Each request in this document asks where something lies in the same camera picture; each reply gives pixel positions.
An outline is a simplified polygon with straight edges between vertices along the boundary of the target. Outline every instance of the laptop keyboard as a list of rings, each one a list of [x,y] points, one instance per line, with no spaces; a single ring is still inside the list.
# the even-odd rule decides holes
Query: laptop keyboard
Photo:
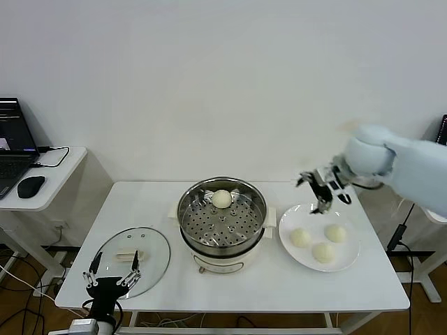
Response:
[[[29,166],[30,161],[0,161],[0,179],[12,179]]]

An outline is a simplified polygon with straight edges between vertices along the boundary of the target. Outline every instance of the laptop screen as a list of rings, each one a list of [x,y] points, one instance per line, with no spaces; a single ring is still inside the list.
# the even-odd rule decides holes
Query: laptop screen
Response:
[[[37,154],[37,148],[15,98],[0,98],[0,155]]]

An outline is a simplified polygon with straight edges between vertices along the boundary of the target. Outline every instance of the perforated steamer tray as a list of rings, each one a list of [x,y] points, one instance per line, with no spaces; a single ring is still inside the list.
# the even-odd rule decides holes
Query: perforated steamer tray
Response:
[[[215,191],[226,190],[228,208],[212,204]],[[216,177],[193,185],[180,199],[177,217],[185,242],[210,257],[228,258],[248,251],[263,235],[267,206],[261,193],[245,181]]]

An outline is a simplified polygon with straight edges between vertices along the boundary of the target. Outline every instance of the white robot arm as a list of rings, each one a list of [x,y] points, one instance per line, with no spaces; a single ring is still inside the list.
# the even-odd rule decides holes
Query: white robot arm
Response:
[[[350,203],[344,187],[356,177],[389,185],[398,195],[447,217],[447,147],[398,137],[387,128],[361,126],[344,153],[328,167],[303,172],[298,181],[311,184],[318,198],[315,213],[325,213],[335,194]]]

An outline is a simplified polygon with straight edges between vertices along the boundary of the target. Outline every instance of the wooden floor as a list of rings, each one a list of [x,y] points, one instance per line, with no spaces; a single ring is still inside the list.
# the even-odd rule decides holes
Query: wooden floor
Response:
[[[4,265],[8,260],[9,251],[0,251],[0,264]],[[70,265],[70,261],[75,257],[74,253],[69,253],[64,261],[65,266]],[[43,268],[31,257],[28,260],[38,271],[43,273]],[[408,271],[409,265],[404,258],[393,258],[392,263],[397,271]],[[24,279],[25,281],[37,284],[37,276],[34,271],[23,262],[16,262],[12,268],[12,272]],[[423,289],[415,284],[413,288],[413,334],[414,335],[441,335],[447,334],[447,266],[442,265],[430,275],[435,286],[438,289],[443,302],[441,304],[432,304],[428,301]],[[23,290],[27,287],[17,282],[14,278],[7,276],[2,283],[2,287]],[[53,288],[50,288],[49,294],[54,296]],[[20,311],[25,307],[30,292],[11,292],[0,288],[0,324],[10,315]],[[75,315],[69,311],[57,308],[52,301],[47,298],[42,300],[42,314],[45,316],[45,334],[51,330],[67,329]],[[29,309],[37,312],[39,298],[32,297],[29,302]],[[130,313],[125,313],[124,325],[129,324]],[[186,318],[190,313],[141,313],[138,326],[143,327],[141,322],[150,322],[151,325],[159,323],[160,319],[180,319]],[[185,320],[183,323],[177,323],[179,327],[199,327],[203,314],[195,315]],[[324,327],[324,317],[322,315],[292,315],[292,314],[244,314],[246,318],[239,318],[238,314],[216,314],[210,313],[203,318],[203,327]],[[331,315],[335,325],[336,315]],[[339,315],[339,323],[349,317],[348,314]],[[26,316],[24,323],[24,331],[22,333],[24,313],[16,315],[4,325],[0,326],[0,335],[32,335],[36,324],[36,316]],[[365,326],[353,333],[353,335],[405,335],[409,333],[408,312],[382,313],[379,317],[373,319]],[[38,322],[38,326],[34,334],[40,335],[42,322]]]

